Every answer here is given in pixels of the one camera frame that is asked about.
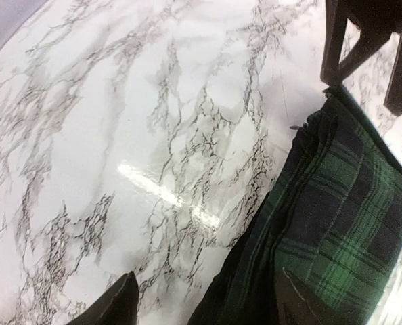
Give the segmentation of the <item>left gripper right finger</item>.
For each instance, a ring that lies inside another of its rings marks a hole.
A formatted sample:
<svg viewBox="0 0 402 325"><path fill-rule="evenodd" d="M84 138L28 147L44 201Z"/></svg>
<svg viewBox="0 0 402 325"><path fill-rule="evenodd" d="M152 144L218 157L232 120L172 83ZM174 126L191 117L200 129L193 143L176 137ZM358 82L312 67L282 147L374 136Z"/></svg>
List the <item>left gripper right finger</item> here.
<svg viewBox="0 0 402 325"><path fill-rule="evenodd" d="M275 273L279 324L325 324L324 307L315 293L294 274Z"/></svg>

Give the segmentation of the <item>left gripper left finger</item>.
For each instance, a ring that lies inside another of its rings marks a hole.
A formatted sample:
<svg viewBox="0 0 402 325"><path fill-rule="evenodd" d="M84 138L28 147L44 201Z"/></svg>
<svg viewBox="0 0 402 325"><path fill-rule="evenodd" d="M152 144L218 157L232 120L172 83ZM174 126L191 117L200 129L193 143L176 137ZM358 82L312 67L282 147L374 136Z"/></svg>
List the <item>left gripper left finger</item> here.
<svg viewBox="0 0 402 325"><path fill-rule="evenodd" d="M68 325L133 325L137 323L138 303L135 274L125 273Z"/></svg>

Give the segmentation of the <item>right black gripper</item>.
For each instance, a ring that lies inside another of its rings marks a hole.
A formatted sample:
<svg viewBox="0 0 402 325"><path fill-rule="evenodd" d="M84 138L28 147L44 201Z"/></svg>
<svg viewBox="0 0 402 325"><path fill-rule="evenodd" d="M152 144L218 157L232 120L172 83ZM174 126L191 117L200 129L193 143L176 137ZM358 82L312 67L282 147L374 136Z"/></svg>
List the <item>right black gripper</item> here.
<svg viewBox="0 0 402 325"><path fill-rule="evenodd" d="M360 30L359 39L344 59L340 58L347 22ZM400 34L395 64L384 105L402 115L402 1L326 1L326 39L321 80L331 87L341 84L389 39Z"/></svg>

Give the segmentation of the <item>dark green plaid garment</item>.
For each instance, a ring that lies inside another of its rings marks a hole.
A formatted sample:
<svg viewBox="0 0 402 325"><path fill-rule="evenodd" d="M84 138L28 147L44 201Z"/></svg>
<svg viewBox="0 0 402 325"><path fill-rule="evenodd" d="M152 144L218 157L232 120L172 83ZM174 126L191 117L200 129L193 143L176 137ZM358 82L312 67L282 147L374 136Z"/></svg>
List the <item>dark green plaid garment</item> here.
<svg viewBox="0 0 402 325"><path fill-rule="evenodd" d="M284 269L320 299L325 324L366 324L401 248L402 165L347 89L329 88L189 322L279 324Z"/></svg>

